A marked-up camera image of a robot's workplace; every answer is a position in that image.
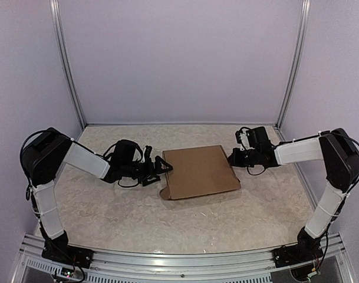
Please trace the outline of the brown cardboard box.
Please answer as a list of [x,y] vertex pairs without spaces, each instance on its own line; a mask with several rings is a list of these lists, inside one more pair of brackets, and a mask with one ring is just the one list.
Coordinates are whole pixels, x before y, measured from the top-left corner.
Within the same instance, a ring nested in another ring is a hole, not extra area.
[[166,173],[163,200],[182,200],[239,190],[241,183],[221,145],[165,150],[164,160],[173,166]]

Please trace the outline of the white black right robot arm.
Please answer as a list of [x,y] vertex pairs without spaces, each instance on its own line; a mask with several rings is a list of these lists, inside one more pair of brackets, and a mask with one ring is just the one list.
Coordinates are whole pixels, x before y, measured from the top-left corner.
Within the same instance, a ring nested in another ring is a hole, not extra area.
[[264,127],[243,127],[235,137],[239,146],[228,157],[233,167],[269,169],[315,160],[323,162],[326,172],[324,193],[298,235],[300,243],[292,249],[296,261],[306,261],[315,252],[312,239],[323,237],[359,182],[359,142],[342,128],[278,144],[271,142]]

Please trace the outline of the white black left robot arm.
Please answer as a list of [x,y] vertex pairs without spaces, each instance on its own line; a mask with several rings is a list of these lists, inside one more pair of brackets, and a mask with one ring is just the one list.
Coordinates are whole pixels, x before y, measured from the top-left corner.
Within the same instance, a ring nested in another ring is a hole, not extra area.
[[151,146],[141,148],[134,141],[122,139],[98,154],[52,127],[31,134],[24,141],[19,162],[28,181],[25,197],[32,203],[42,236],[51,242],[52,255],[60,262],[73,257],[54,192],[60,169],[69,165],[106,183],[130,178],[137,185],[148,186],[173,170],[162,157],[152,158],[151,151]]

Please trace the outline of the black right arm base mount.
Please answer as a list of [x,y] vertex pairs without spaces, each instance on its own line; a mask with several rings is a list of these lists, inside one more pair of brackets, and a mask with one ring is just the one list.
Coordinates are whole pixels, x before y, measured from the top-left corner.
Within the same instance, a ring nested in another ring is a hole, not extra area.
[[314,239],[306,232],[300,232],[296,244],[282,245],[272,250],[275,267],[282,268],[322,258],[324,253],[320,242],[320,237]]

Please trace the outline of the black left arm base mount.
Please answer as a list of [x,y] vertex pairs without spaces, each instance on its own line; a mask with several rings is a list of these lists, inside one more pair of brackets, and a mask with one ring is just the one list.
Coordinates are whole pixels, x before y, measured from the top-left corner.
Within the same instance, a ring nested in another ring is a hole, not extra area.
[[45,240],[42,257],[54,262],[89,269],[94,251],[87,248]]

